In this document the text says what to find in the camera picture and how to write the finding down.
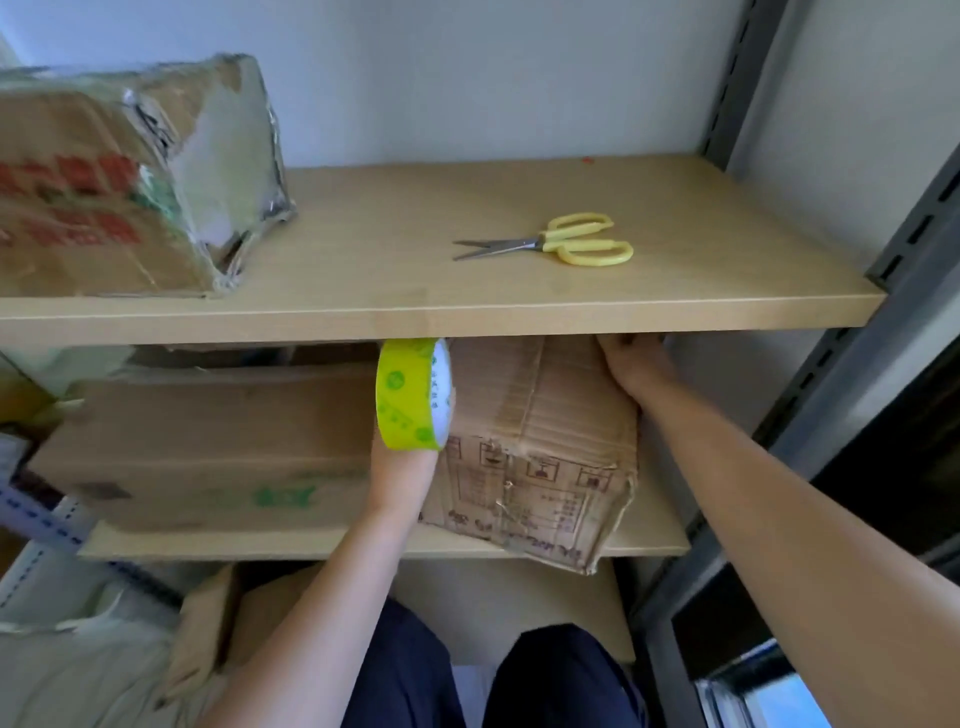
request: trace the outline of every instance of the yellow scissors handle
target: yellow scissors handle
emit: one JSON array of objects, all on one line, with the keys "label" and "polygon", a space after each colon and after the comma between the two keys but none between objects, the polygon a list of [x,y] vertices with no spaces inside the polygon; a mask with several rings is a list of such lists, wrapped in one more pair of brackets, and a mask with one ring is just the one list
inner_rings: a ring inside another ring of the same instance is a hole
[{"label": "yellow scissors handle", "polygon": [[569,240],[571,237],[592,235],[613,227],[613,220],[599,212],[575,212],[572,215],[555,217],[540,233],[544,243]]},{"label": "yellow scissors handle", "polygon": [[[556,253],[564,263],[570,265],[618,265],[626,263],[634,256],[634,246],[623,240],[556,240],[543,243],[544,253]],[[578,253],[599,253],[614,251],[612,255],[577,255]]]}]

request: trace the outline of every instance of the dark trousers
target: dark trousers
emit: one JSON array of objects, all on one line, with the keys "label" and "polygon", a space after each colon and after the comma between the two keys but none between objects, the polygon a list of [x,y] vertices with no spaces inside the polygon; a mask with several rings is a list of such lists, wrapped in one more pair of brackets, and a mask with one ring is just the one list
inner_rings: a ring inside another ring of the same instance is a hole
[{"label": "dark trousers", "polygon": [[[525,632],[493,678],[484,728],[647,724],[643,700],[620,665],[573,624]],[[388,599],[344,717],[345,728],[463,728],[446,647]]]}]

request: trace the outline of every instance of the white inner core of tape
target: white inner core of tape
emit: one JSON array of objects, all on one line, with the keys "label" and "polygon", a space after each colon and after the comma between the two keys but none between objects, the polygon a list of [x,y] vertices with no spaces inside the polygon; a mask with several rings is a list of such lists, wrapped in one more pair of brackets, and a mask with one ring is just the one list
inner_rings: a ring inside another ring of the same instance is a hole
[{"label": "white inner core of tape", "polygon": [[430,372],[430,412],[433,432],[441,448],[450,434],[453,419],[453,375],[450,373],[450,349],[444,339],[438,339],[433,349],[434,365]]}]

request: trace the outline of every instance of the yellow tape roll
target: yellow tape roll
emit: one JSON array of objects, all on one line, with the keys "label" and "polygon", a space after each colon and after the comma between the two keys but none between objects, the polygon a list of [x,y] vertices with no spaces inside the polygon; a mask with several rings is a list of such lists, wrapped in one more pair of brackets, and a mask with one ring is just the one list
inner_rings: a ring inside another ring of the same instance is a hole
[{"label": "yellow tape roll", "polygon": [[376,365],[376,421],[390,449],[442,449],[453,418],[443,339],[389,339]]}]

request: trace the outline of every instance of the person's right arm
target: person's right arm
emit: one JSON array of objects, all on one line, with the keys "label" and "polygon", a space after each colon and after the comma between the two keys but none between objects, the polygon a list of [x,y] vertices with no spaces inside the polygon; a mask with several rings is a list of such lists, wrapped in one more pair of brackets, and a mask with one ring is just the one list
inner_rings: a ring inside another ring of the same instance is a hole
[{"label": "person's right arm", "polygon": [[960,588],[683,386],[656,335],[599,338],[833,728],[960,725]]}]

